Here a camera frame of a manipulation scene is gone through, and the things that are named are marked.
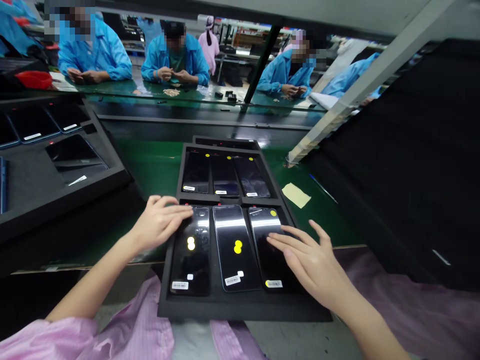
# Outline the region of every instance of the person's left hand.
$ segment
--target person's left hand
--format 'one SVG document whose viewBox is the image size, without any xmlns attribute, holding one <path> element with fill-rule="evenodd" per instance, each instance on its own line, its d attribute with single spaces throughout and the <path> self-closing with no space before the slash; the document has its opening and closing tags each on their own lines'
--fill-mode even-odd
<svg viewBox="0 0 480 360">
<path fill-rule="evenodd" d="M 192 75 L 190 75 L 186 70 L 173 72 L 172 74 L 181 83 L 190 83 L 192 81 Z"/>
<path fill-rule="evenodd" d="M 85 80 L 88 84 L 100 84 L 104 81 L 102 77 L 102 73 L 100 71 L 85 71 L 81 73 L 81 77 Z"/>
<path fill-rule="evenodd" d="M 191 206 L 179 205 L 172 196 L 152 195 L 132 229 L 124 236 L 137 253 L 156 248 L 166 242 L 184 219 L 193 215 Z"/>
</svg>

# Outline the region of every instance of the white label sticker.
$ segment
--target white label sticker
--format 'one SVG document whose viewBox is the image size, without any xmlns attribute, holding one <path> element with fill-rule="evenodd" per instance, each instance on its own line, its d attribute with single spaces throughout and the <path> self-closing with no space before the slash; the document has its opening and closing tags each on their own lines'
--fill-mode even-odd
<svg viewBox="0 0 480 360">
<path fill-rule="evenodd" d="M 238 275 L 235 275 L 235 276 L 232 276 L 232 277 L 227 277 L 225 279 L 225 285 L 229 286 L 229 285 L 233 285 L 233 284 L 236 284 L 236 283 L 239 283 L 240 282 L 240 276 Z"/>
<path fill-rule="evenodd" d="M 64 127 L 63 130 L 68 130 L 68 129 L 72 129 L 72 128 L 76 128 L 76 127 L 77 127 L 77 124 L 73 124 L 73 125 Z"/>
<path fill-rule="evenodd" d="M 30 136 L 24 137 L 23 140 L 30 140 L 30 139 L 33 139 L 33 138 L 38 138 L 39 136 L 42 136 L 42 134 L 41 133 L 33 134 L 33 135 L 30 135 Z"/>
<path fill-rule="evenodd" d="M 68 184 L 68 186 L 70 185 L 73 185 L 73 184 L 76 184 L 76 183 L 79 183 L 81 182 L 82 180 L 85 180 L 87 177 L 85 175 L 83 175 L 81 178 L 75 180 L 74 182 L 72 182 L 71 184 Z"/>
<path fill-rule="evenodd" d="M 188 290 L 189 283 L 186 281 L 172 281 L 171 288 L 174 290 Z"/>
<path fill-rule="evenodd" d="M 283 288 L 282 280 L 267 280 L 266 281 L 267 288 Z"/>
</svg>

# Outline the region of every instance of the phone screen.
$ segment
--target phone screen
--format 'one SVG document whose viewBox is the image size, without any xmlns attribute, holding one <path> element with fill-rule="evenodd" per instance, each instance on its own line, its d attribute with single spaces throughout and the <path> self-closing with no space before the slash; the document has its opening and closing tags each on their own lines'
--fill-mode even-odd
<svg viewBox="0 0 480 360">
<path fill-rule="evenodd" d="M 248 216 L 263 287 L 269 292 L 296 292 L 300 283 L 287 265 L 283 252 L 267 241 L 269 233 L 283 234 L 277 211 L 273 208 L 250 207 Z"/>
<path fill-rule="evenodd" d="M 183 176 L 182 191 L 209 193 L 209 158 L 206 154 L 189 152 Z"/>
<path fill-rule="evenodd" d="M 269 198 L 270 191 L 253 157 L 235 157 L 236 172 L 246 196 L 252 198 Z"/>
<path fill-rule="evenodd" d="M 108 169 L 89 143 L 80 135 L 73 135 L 45 148 L 48 156 L 70 186 Z"/>
<path fill-rule="evenodd" d="M 210 161 L 213 192 L 224 197 L 238 198 L 240 188 L 232 157 L 213 155 Z"/>
<path fill-rule="evenodd" d="M 63 133 L 80 129 L 80 124 L 89 120 L 83 110 L 72 102 L 51 105 L 48 110 Z"/>
<path fill-rule="evenodd" d="M 227 293 L 259 289 L 259 267 L 242 208 L 238 205 L 214 206 L 213 219 L 223 289 Z"/>
<path fill-rule="evenodd" d="M 210 292 L 210 210 L 193 206 L 193 216 L 176 232 L 170 291 L 207 296 Z"/>
<path fill-rule="evenodd" d="M 7 115 L 0 111 L 0 148 L 19 142 Z"/>
<path fill-rule="evenodd" d="M 59 128 L 40 105 L 11 110 L 10 119 L 23 143 L 30 143 L 60 133 Z"/>
</svg>

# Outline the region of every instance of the person's right hand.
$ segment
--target person's right hand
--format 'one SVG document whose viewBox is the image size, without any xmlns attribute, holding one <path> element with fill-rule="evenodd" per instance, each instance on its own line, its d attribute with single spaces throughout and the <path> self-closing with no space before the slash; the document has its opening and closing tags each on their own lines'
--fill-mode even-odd
<svg viewBox="0 0 480 360">
<path fill-rule="evenodd" d="M 169 68 L 169 67 L 166 67 L 166 66 L 158 69 L 158 71 L 157 71 L 158 77 L 160 79 L 162 79 L 163 81 L 170 81 L 173 73 L 174 73 L 174 70 L 172 68 Z"/>
<path fill-rule="evenodd" d="M 270 233 L 266 239 L 283 252 L 286 263 L 308 293 L 324 307 L 342 316 L 351 301 L 361 295 L 335 258 L 328 234 L 313 220 L 309 223 L 320 237 L 320 244 L 306 232 L 284 225 L 282 231 L 301 241 L 277 233 Z"/>
<path fill-rule="evenodd" d="M 297 86 L 293 86 L 289 84 L 282 85 L 281 87 L 281 92 L 287 95 L 289 98 L 294 96 L 298 90 L 299 88 Z"/>
<path fill-rule="evenodd" d="M 74 67 L 69 67 L 66 70 L 68 77 L 72 80 L 75 84 L 83 85 L 84 78 L 82 77 L 82 72 Z"/>
</svg>

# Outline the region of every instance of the metal pole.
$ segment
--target metal pole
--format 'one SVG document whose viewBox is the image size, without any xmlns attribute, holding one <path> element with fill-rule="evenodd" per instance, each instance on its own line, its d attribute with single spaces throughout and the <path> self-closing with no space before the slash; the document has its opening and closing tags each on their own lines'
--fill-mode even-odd
<svg viewBox="0 0 480 360">
<path fill-rule="evenodd" d="M 254 92 L 257 89 L 257 85 L 259 84 L 260 77 L 262 76 L 262 72 L 267 65 L 269 60 L 270 54 L 275 46 L 275 42 L 279 37 L 280 30 L 282 29 L 281 26 L 274 25 L 271 27 L 270 32 L 268 33 L 268 37 L 265 42 L 265 47 L 263 48 L 263 53 L 260 56 L 260 61 L 256 65 L 255 74 L 251 80 L 250 86 L 248 87 L 248 91 L 246 92 L 245 96 L 245 103 L 250 104 L 252 101 L 252 97 L 254 96 Z"/>
</svg>

